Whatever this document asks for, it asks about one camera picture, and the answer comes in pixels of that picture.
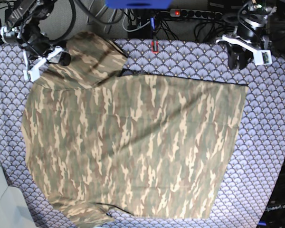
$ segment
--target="camouflage fabric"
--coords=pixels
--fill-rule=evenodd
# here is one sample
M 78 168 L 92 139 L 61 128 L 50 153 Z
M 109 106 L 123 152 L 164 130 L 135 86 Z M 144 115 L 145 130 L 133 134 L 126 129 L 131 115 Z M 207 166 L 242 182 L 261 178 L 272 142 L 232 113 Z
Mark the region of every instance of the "camouflage fabric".
M 51 65 L 22 119 L 26 162 L 54 208 L 78 227 L 140 217 L 207 218 L 241 120 L 247 87 L 123 76 L 125 57 L 80 33 L 72 63 Z

